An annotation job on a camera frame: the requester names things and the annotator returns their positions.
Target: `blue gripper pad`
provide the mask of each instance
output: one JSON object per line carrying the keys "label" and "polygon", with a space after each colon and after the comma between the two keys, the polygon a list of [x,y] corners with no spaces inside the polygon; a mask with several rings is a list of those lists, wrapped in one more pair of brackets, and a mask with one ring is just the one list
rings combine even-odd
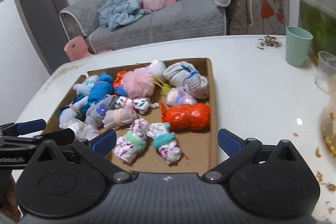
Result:
{"label": "blue gripper pad", "polygon": [[227,129],[220,129],[217,135],[219,147],[229,156],[236,154],[245,145],[246,141],[231,133]]}
{"label": "blue gripper pad", "polygon": [[91,140],[91,150],[102,157],[106,157],[117,143],[117,134],[114,130],[107,130]]}
{"label": "blue gripper pad", "polygon": [[45,120],[43,119],[29,121],[29,122],[22,122],[17,126],[16,132],[18,136],[26,135],[29,133],[34,133],[34,132],[38,132],[41,130],[45,130],[46,126],[47,124]]}

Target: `pink fluffy pom-pom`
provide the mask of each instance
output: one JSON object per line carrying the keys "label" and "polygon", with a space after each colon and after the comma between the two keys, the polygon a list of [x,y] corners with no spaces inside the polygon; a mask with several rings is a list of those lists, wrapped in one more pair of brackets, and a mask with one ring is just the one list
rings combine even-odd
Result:
{"label": "pink fluffy pom-pom", "polygon": [[131,99],[152,96],[154,92],[152,73],[143,68],[129,71],[123,77],[123,87]]}

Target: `glass jar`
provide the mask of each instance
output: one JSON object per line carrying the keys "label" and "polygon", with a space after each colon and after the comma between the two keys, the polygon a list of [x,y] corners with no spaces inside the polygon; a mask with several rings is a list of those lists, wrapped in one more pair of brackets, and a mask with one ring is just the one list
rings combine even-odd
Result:
{"label": "glass jar", "polygon": [[336,74],[329,82],[330,100],[321,121],[321,133],[329,151],[336,156]]}
{"label": "glass jar", "polygon": [[318,61],[319,51],[336,55],[336,0],[301,0],[300,17],[302,27],[314,36],[313,60]]}

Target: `light blue blanket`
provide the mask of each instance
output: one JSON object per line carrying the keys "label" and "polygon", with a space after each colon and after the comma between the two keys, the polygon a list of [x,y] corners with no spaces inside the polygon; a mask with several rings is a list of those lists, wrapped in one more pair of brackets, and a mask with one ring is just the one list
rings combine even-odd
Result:
{"label": "light blue blanket", "polygon": [[111,31],[137,21],[147,11],[140,8],[141,0],[108,0],[98,10],[99,26]]}

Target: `white table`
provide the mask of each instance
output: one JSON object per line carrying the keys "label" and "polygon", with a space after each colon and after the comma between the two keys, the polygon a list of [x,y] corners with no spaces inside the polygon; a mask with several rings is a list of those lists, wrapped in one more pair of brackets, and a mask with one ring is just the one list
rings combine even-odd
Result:
{"label": "white table", "polygon": [[[72,83],[89,70],[154,59],[208,57],[216,85],[218,128],[227,128],[243,139],[258,138],[264,144],[290,139],[314,174],[320,171],[325,182],[336,184],[336,158],[320,136],[319,119],[329,98],[314,85],[316,67],[309,62],[303,68],[292,67],[285,61],[285,47],[260,50],[256,48],[259,38],[249,35],[162,42],[64,64],[29,102],[17,122],[40,118],[47,121]],[[279,38],[284,44],[285,38]],[[322,154],[319,159],[315,156],[317,147]],[[226,158],[220,150],[220,161]],[[322,186],[313,216],[336,221],[336,212],[329,215],[326,201],[336,207],[336,193]]]}

